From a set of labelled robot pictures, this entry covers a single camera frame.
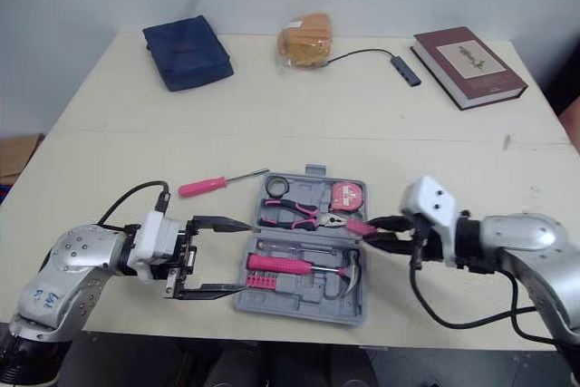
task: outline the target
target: gray plastic case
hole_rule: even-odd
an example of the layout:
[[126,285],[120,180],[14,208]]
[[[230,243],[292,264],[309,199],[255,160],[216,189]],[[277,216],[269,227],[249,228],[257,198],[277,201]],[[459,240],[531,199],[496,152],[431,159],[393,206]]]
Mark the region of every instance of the gray plastic case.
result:
[[[320,213],[329,211],[332,185],[338,181],[349,181],[362,188],[363,203],[357,212],[332,212],[346,218],[366,220],[367,192],[360,180],[330,179],[324,176],[325,167],[307,165],[306,175],[268,173],[260,189],[256,223],[260,218],[272,218],[279,221],[296,221],[301,216],[281,208],[264,208],[262,200],[269,198],[266,183],[272,177],[284,177],[289,183],[289,190],[283,199],[290,199],[302,204],[315,205]],[[247,258],[256,253],[262,256],[279,256],[299,258],[318,266],[345,266],[347,253],[351,249],[359,252],[361,281],[348,295],[338,297],[345,282],[333,273],[315,272],[307,276],[275,274],[276,290],[248,288],[237,295],[235,307],[238,310],[266,314],[312,319],[336,324],[359,325],[366,318],[366,285],[364,283],[365,258],[357,241],[360,237],[343,227],[319,227],[316,231],[303,229],[286,230],[282,228],[261,227],[262,231],[252,237],[247,244],[240,283],[245,283],[248,276]],[[270,248],[260,249],[262,242]],[[332,250],[333,253],[301,251],[301,248]]]

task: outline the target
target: book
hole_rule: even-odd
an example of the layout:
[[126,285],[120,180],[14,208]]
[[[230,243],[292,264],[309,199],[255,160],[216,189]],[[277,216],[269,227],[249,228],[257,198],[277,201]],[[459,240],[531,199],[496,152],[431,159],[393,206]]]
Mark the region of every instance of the book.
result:
[[527,88],[465,26],[414,36],[411,49],[461,110],[516,99]]

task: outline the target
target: blue bag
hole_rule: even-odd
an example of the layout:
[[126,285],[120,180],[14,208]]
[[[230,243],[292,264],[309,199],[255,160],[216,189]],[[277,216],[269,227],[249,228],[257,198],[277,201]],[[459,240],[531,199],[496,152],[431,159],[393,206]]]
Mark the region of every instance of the blue bag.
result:
[[143,29],[147,48],[170,91],[234,74],[229,55],[203,15]]

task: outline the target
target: plastic bag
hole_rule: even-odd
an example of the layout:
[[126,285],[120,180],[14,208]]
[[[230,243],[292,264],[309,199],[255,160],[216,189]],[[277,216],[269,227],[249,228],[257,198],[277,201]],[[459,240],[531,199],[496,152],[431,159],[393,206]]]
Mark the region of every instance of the plastic bag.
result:
[[322,67],[332,44],[329,16],[324,13],[304,15],[289,22],[278,34],[278,59],[284,66]]

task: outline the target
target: table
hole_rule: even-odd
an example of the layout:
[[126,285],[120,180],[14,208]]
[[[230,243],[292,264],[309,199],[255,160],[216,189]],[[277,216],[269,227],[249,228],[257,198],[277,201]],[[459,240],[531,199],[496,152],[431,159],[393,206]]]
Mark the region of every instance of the table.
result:
[[[580,159],[510,43],[492,49],[530,84],[522,98],[458,111],[409,52],[411,40],[337,38],[334,52],[385,47],[403,56],[423,84],[410,88],[386,56],[366,53],[320,71],[276,67],[273,36],[223,35],[236,74],[186,92],[165,90],[140,34],[118,34],[34,155],[0,212],[0,321],[64,231],[93,222],[125,190],[149,179],[180,184],[269,167],[303,173],[324,164],[330,177],[366,182],[370,216],[398,212],[404,188],[436,177],[474,218],[545,213],[580,236]],[[219,214],[251,222],[259,179],[196,198],[177,198],[169,215]],[[140,192],[112,223],[142,219],[155,194]],[[237,280],[248,235],[203,233],[190,286]],[[368,249],[368,318],[360,327],[234,310],[233,299],[162,299],[162,283],[114,277],[86,329],[252,340],[473,349],[540,349],[508,321],[470,331],[434,324],[413,296],[407,258]],[[508,308],[501,276],[426,265],[419,284],[451,321]],[[521,305],[528,304],[526,297]],[[524,328],[546,334],[537,314]]]

